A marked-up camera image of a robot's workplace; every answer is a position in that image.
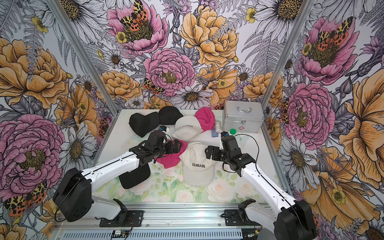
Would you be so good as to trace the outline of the pink cap front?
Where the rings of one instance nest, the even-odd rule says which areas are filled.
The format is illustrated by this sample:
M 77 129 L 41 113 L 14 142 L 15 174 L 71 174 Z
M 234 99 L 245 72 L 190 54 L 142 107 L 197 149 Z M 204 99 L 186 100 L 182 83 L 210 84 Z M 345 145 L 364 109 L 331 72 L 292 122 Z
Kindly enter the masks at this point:
M 165 169 L 175 167 L 180 162 L 180 155 L 186 150 L 188 144 L 185 141 L 179 140 L 180 151 L 178 153 L 173 153 L 170 155 L 164 155 L 161 158 L 157 159 L 157 163 L 160 163 L 164 166 Z

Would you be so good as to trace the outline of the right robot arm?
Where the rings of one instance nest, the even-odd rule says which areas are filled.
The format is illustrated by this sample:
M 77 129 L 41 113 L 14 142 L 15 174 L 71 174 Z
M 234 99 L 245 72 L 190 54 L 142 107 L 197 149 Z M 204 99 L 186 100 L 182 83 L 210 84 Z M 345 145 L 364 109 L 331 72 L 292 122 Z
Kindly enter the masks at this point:
M 257 158 L 242 153 L 234 136 L 221 138 L 221 146 L 208 146 L 208 159 L 222 162 L 251 183 L 268 203 L 266 209 L 249 199 L 238 206 L 238 216 L 245 225 L 259 224 L 273 232 L 278 240 L 313 240 L 317 226 L 310 205 L 297 201 L 275 184 L 259 167 Z

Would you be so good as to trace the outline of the white Colorado cap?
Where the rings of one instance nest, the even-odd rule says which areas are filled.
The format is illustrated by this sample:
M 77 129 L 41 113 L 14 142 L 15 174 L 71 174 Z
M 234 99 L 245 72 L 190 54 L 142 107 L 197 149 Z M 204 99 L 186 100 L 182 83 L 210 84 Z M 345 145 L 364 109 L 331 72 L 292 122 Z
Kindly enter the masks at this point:
M 188 143 L 186 150 L 180 155 L 183 163 L 184 182 L 191 186 L 209 185 L 215 174 L 215 163 L 206 158 L 207 146 L 199 142 Z

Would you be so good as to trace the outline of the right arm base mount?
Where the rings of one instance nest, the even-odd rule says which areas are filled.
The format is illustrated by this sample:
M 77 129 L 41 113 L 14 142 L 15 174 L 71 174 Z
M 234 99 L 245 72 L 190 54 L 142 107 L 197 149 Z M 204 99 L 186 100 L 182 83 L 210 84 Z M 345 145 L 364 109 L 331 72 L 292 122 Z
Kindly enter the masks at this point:
M 224 210 L 220 217 L 225 219 L 226 226 L 261 226 L 259 223 L 251 221 L 246 214 L 246 207 L 255 202 L 254 199 L 248 199 L 240 203 L 236 210 Z

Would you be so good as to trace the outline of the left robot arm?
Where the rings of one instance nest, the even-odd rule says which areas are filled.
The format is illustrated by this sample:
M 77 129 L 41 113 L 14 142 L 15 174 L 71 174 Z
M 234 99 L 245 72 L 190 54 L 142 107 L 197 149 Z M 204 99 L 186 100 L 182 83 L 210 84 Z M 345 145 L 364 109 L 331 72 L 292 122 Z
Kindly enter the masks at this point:
M 129 220 L 126 206 L 118 199 L 94 197 L 93 192 L 114 178 L 119 178 L 124 189 L 137 186 L 150 177 L 151 162 L 180 153 L 182 145 L 168 140 L 162 131 L 153 131 L 147 140 L 115 159 L 81 171 L 68 170 L 53 196 L 54 203 L 68 222 L 90 216 L 124 226 Z

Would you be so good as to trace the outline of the plain white cap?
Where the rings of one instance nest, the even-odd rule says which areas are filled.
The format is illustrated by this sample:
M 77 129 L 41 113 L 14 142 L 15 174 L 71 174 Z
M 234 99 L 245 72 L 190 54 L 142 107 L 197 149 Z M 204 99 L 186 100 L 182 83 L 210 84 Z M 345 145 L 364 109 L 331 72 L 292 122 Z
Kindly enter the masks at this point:
M 175 131 L 172 134 L 174 139 L 187 142 L 201 134 L 203 129 L 195 116 L 187 115 L 179 118 L 175 123 Z

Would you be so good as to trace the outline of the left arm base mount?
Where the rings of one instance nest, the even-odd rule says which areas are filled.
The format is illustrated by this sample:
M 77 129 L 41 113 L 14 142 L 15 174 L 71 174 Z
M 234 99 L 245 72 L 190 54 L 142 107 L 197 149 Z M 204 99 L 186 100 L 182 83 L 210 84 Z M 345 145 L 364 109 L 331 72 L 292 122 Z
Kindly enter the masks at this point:
M 112 220 L 101 218 L 99 227 L 140 227 L 142 225 L 144 211 L 130 211 L 120 200 L 113 199 L 113 201 L 120 207 L 119 213 Z

